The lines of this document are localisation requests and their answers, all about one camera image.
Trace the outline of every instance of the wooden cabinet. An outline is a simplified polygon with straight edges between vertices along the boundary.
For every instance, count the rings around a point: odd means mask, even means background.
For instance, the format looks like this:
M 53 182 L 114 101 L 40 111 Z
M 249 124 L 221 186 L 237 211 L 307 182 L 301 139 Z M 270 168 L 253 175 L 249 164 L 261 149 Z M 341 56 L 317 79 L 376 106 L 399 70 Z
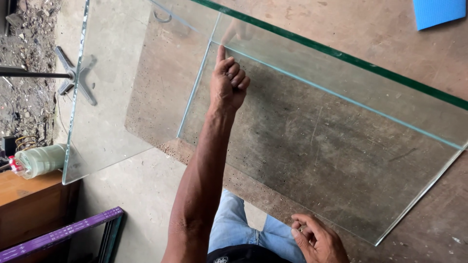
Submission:
M 80 180 L 62 185 L 60 171 L 29 180 L 1 173 L 0 250 L 72 223 L 79 188 Z

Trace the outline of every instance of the dirt ground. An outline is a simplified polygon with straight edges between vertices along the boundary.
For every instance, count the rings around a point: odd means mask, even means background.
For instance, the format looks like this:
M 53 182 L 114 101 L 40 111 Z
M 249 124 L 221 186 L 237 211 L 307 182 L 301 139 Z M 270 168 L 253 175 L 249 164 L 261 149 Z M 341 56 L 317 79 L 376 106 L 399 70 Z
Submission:
M 61 0 L 17 3 L 17 27 L 10 25 L 8 36 L 0 36 L 0 65 L 21 66 L 30 72 L 55 72 L 54 27 Z M 0 137 L 35 135 L 40 145 L 52 144 L 55 81 L 0 78 Z

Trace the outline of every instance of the green glass edge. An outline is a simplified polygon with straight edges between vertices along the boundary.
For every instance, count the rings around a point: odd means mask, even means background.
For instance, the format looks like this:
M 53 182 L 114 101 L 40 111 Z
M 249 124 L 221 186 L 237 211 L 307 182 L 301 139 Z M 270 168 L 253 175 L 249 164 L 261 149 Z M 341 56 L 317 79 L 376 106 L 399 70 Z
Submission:
M 445 93 L 441 90 L 438 90 L 436 88 L 430 87 L 426 84 L 423 84 L 421 82 L 418 82 L 416 80 L 412 80 L 410 78 L 407 78 L 405 76 L 402 76 L 400 74 L 397 74 L 395 72 L 392 72 L 388 69 L 376 66 L 372 63 L 369 63 L 367 61 L 364 61 L 362 59 L 359 59 L 357 57 L 351 56 L 349 54 L 343 53 L 339 50 L 336 50 L 334 48 L 331 48 L 329 46 L 323 45 L 319 42 L 316 42 L 314 40 L 308 39 L 306 37 L 300 36 L 298 34 L 292 33 L 290 31 L 287 31 L 285 29 L 279 28 L 277 26 L 268 24 L 267 22 L 261 21 L 259 19 L 256 19 L 254 17 L 251 17 L 249 15 L 243 14 L 241 12 L 237 12 L 235 10 L 232 10 L 228 7 L 225 7 L 223 5 L 220 5 L 218 3 L 214 3 L 210 0 L 190 0 L 195 3 L 198 3 L 200 5 L 204 5 L 206 7 L 209 7 L 213 10 L 217 10 L 221 13 L 227 14 L 229 16 L 232 16 L 234 18 L 237 18 L 239 20 L 242 20 L 244 22 L 247 22 L 249 24 L 252 24 L 254 26 L 260 27 L 264 30 L 270 31 L 272 33 L 275 33 L 279 36 L 286 37 L 288 39 L 291 39 L 299 44 L 302 44 L 304 46 L 313 48 L 317 51 L 320 51 L 322 53 L 325 53 L 327 55 L 330 55 L 332 57 L 335 57 L 339 60 L 342 60 L 344 62 L 350 63 L 352 65 L 358 66 L 362 69 L 365 69 L 367 71 L 370 71 L 372 73 L 375 73 L 377 75 L 380 75 L 382 77 L 385 77 L 389 80 L 393 80 L 395 82 L 398 82 L 400 84 L 403 84 L 409 88 L 415 89 L 419 92 L 422 92 L 424 94 L 427 94 L 429 96 L 432 96 L 434 98 L 437 98 L 439 100 L 445 101 L 449 104 L 452 104 L 454 106 L 457 106 L 459 108 L 462 108 L 464 110 L 468 110 L 468 102 L 458 98 L 454 95 Z

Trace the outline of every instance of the fingernail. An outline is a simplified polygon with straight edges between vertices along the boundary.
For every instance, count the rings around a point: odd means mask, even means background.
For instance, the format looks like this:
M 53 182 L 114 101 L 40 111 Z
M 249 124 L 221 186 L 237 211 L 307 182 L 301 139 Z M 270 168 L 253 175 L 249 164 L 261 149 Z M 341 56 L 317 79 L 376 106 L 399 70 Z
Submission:
M 299 235 L 299 232 L 297 231 L 296 228 L 291 228 L 291 235 L 292 235 L 293 237 L 296 237 L 297 235 Z

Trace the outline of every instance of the blue mat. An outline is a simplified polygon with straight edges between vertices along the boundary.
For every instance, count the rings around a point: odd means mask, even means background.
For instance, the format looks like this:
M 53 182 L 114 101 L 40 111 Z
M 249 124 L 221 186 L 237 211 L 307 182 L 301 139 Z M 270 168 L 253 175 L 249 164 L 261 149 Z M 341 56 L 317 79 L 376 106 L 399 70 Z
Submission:
M 413 0 L 417 30 L 466 16 L 466 0 Z

